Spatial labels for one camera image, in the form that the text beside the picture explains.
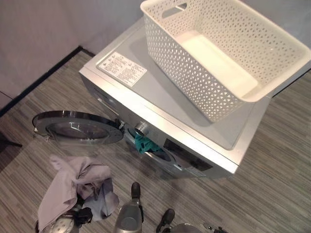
perforated pattern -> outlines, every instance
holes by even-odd
[[[176,14],[173,17],[162,18],[162,13],[176,5],[187,3],[187,10]],[[202,0],[165,0],[160,1],[158,4],[149,7],[147,11],[154,17],[163,28],[165,28],[171,35],[177,36],[183,32],[194,29],[200,11],[199,4]]]
[[[208,0],[197,30],[266,85],[295,64],[302,51],[265,20],[233,0]]]
[[[183,3],[184,11],[162,18],[165,10]],[[238,0],[158,0],[143,9],[151,57],[212,121],[228,115],[241,100],[179,46],[175,36],[190,30],[203,34],[258,81],[256,93],[262,97],[309,58],[308,48]],[[279,77],[278,84],[271,84]]]
[[[242,104],[148,17],[145,25],[150,56],[207,118],[219,121]]]

gray towel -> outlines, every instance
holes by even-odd
[[[101,204],[107,206],[98,207],[98,213],[92,210],[95,216],[102,216],[102,212],[109,216],[118,206],[119,199],[112,188],[111,192],[103,192],[104,181],[111,178],[110,168],[97,159],[70,156],[59,158],[52,155],[51,164],[58,172],[38,209],[40,232],[76,204],[77,193],[90,203],[104,199]]]

laundry basket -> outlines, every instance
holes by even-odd
[[[211,121],[256,102],[310,60],[297,39],[238,0],[148,0],[148,52]]]

floor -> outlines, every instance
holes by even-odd
[[[48,110],[101,115],[78,70],[90,57],[83,52],[49,77],[0,118],[0,132],[23,144],[0,152],[0,227],[2,232],[33,233],[39,204],[55,170],[49,156],[95,156],[113,173],[120,204],[138,181],[145,210],[143,232],[154,232],[167,208],[174,223],[188,222],[203,233],[205,222],[229,233],[311,232],[311,73],[273,98],[236,174],[230,178],[163,180],[150,161],[124,142],[98,151],[61,151],[34,136],[32,118]],[[115,212],[82,227],[82,233],[112,233]]]

front-loading washing machine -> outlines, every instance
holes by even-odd
[[[33,118],[35,132],[45,138],[55,140],[64,150],[94,150],[106,144],[116,143],[124,139],[136,148],[135,137],[138,129],[116,118],[113,121],[89,113],[76,111],[49,111]],[[168,172],[172,178],[190,178],[206,176],[200,168],[211,167],[198,158],[192,159],[178,156],[166,148],[159,151],[144,152],[154,166]]]
[[[210,122],[148,55],[143,19],[79,73],[89,93],[102,104],[103,115],[41,113],[33,120],[37,133],[67,149],[104,146],[122,138],[133,145],[138,133],[161,148],[144,155],[178,178],[234,174],[271,101],[268,95]]]

